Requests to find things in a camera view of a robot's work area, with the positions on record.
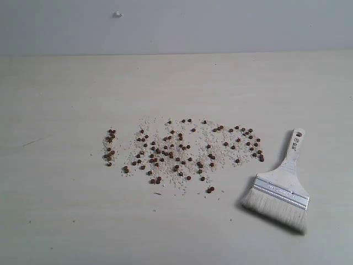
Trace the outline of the wide white bristle paint brush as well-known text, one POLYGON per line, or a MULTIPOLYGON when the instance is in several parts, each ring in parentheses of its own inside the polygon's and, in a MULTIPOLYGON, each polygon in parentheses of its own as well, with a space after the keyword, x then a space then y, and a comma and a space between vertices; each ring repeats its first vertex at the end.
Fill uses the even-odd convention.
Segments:
POLYGON ((279 222, 300 234, 306 232, 310 196, 297 177, 297 160, 305 136, 293 129, 284 160, 274 170, 258 173, 241 200, 246 209, 279 222))

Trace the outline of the scattered rice and brown pellets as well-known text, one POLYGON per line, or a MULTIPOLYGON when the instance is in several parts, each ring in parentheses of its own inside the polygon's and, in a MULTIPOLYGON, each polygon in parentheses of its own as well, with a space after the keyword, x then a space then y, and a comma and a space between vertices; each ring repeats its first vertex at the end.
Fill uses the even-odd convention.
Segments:
POLYGON ((164 187, 169 183, 182 194, 186 194, 191 181, 201 182, 207 194, 213 193, 210 174, 227 162, 239 167, 251 160, 265 160, 261 139, 252 128, 207 119, 145 119, 126 145, 115 128, 107 129, 102 144, 105 166, 113 166, 127 152, 122 176, 141 172, 149 184, 164 187))

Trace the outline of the small white wall blob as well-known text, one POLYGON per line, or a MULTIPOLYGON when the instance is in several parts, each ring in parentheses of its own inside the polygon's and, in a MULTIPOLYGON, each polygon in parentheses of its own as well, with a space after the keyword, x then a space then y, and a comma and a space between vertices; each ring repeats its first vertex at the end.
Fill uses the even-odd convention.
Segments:
POLYGON ((112 15, 113 18, 121 18, 123 17, 123 14, 120 13, 119 11, 115 11, 112 15))

